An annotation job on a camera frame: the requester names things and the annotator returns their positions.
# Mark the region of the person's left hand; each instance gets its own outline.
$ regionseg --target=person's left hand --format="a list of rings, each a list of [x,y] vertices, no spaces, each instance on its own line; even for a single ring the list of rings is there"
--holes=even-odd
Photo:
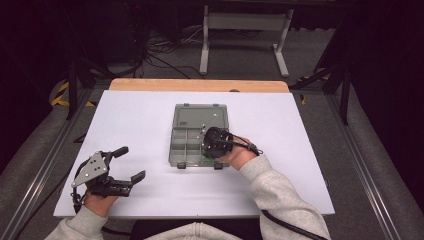
[[[110,208],[118,198],[118,196],[91,195],[88,192],[84,199],[84,206],[100,217],[107,217]]]

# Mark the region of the gray plastic organizer box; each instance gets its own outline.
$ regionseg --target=gray plastic organizer box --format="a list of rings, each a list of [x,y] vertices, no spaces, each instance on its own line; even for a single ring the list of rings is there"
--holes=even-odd
[[[202,155],[203,135],[210,127],[229,131],[227,106],[222,104],[177,104],[172,124],[169,163],[172,167],[214,167],[227,163]]]

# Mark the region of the white tabletop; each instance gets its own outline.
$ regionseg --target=white tabletop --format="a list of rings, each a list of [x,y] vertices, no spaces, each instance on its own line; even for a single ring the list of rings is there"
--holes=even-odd
[[[54,216],[75,215],[71,183],[79,165],[96,151],[129,152],[110,164],[109,175],[146,178],[110,211],[122,218],[218,218],[257,216],[246,179],[231,167],[177,169],[169,165],[175,105],[225,104],[230,132],[263,150],[306,202],[333,214],[323,176],[290,93],[105,91],[69,175]],[[85,186],[78,187],[83,193]]]

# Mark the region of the gray sweatshirt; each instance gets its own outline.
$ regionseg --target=gray sweatshirt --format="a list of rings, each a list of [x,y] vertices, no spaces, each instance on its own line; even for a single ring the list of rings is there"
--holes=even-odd
[[[243,165],[240,172],[249,181],[250,190],[259,209],[268,210],[280,220],[330,239],[321,214],[300,199],[290,181],[271,167],[266,156],[261,155],[250,160]],[[103,239],[100,231],[106,221],[107,218],[99,217],[83,206],[73,219],[62,220],[46,239]],[[264,239],[308,239],[274,223],[262,213],[260,228]],[[239,238],[203,223],[192,223],[148,239]]]

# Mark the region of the person's right hand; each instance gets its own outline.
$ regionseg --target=person's right hand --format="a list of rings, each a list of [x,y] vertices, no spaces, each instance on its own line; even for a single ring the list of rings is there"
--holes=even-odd
[[[234,137],[234,142],[239,142],[242,144],[251,143],[249,139],[246,138],[236,138]],[[247,150],[246,148],[233,145],[233,150],[228,153],[227,155],[224,155],[220,158],[221,161],[229,163],[233,168],[236,170],[240,170],[240,168],[247,163],[248,161],[252,160],[256,157],[256,154],[252,151]]]

